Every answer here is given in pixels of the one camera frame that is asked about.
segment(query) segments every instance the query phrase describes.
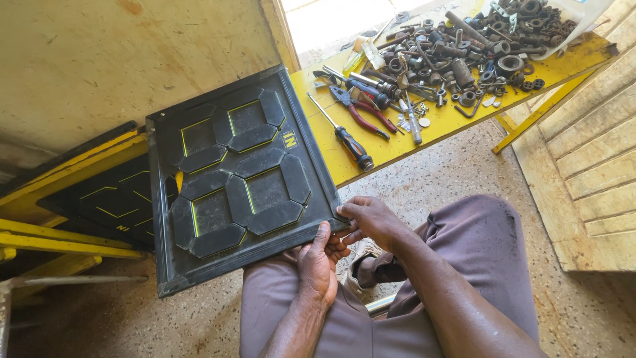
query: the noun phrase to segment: white plastic bag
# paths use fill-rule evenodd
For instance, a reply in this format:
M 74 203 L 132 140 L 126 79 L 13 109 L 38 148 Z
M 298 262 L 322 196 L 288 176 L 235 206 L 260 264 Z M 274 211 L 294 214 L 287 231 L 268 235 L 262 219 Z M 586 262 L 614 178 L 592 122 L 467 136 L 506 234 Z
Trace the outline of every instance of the white plastic bag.
M 481 8 L 481 12 L 488 16 L 490 11 L 491 0 L 484 0 L 484 5 Z M 565 41 L 555 48 L 549 48 L 545 55 L 531 55 L 533 60 L 543 60 L 555 53 L 561 48 L 565 48 L 568 43 L 579 37 L 585 30 L 594 24 L 601 14 L 603 14 L 614 0 L 548 0 L 546 6 L 552 6 L 553 8 L 560 8 L 563 13 L 561 14 L 561 21 L 573 20 L 578 23 L 574 28 L 574 31 Z

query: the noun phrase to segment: black frame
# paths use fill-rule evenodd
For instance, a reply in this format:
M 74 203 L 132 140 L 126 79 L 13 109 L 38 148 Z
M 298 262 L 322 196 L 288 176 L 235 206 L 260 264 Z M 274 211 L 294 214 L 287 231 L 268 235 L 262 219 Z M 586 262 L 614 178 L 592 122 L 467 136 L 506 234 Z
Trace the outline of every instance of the black frame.
M 198 268 L 192 269 L 183 275 L 170 276 L 169 271 L 171 263 L 168 262 L 167 251 L 170 250 L 169 240 L 172 222 L 169 217 L 169 206 L 165 197 L 165 187 L 163 185 L 163 181 L 166 177 L 165 172 L 167 170 L 165 167 L 168 165 L 164 165 L 162 167 L 162 162 L 159 158 L 156 146 L 155 122 L 161 121 L 164 117 L 170 118 L 171 116 L 177 115 L 188 108 L 192 108 L 202 102 L 211 101 L 216 97 L 238 90 L 246 85 L 258 84 L 260 79 L 268 76 L 278 76 L 282 84 L 284 94 L 287 97 L 286 99 L 291 107 L 295 123 L 298 127 L 299 133 L 297 135 L 300 135 L 305 143 L 311 164 L 314 166 L 317 173 L 317 179 L 321 185 L 323 194 L 326 196 L 329 203 L 332 217 L 328 218 L 327 221 L 331 224 L 331 230 L 337 231 L 344 229 L 350 224 L 348 219 L 341 217 L 336 213 L 336 207 L 342 205 L 342 200 L 340 199 L 335 184 L 329 175 L 327 165 L 322 158 L 322 154 L 311 131 L 305 113 L 302 110 L 298 97 L 296 96 L 296 92 L 294 91 L 286 68 L 281 64 L 260 73 L 256 73 L 255 75 L 240 79 L 229 85 L 221 87 L 220 89 L 194 97 L 183 103 L 179 103 L 146 117 L 151 189 L 153 196 L 153 221 L 155 226 L 157 291 L 159 297 L 171 296 L 177 292 L 203 283 L 224 273 L 239 269 L 247 264 L 262 260 L 284 250 L 297 247 L 298 245 L 311 241 L 319 222 L 322 221 L 316 220 L 315 222 L 311 222 L 290 231 L 285 235 L 277 237 L 276 245 L 271 245 L 268 241 L 264 241 L 251 247 L 247 247 L 245 250 L 234 252 L 225 257 L 221 257 L 216 261 L 199 266 Z

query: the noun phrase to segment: wooden door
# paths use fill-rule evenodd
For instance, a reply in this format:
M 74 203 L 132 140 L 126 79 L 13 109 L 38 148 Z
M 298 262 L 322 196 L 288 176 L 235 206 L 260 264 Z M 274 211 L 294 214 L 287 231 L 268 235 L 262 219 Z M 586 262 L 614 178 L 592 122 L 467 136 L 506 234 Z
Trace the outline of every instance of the wooden door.
M 598 30 L 621 57 L 513 144 L 566 271 L 636 271 L 634 5 Z

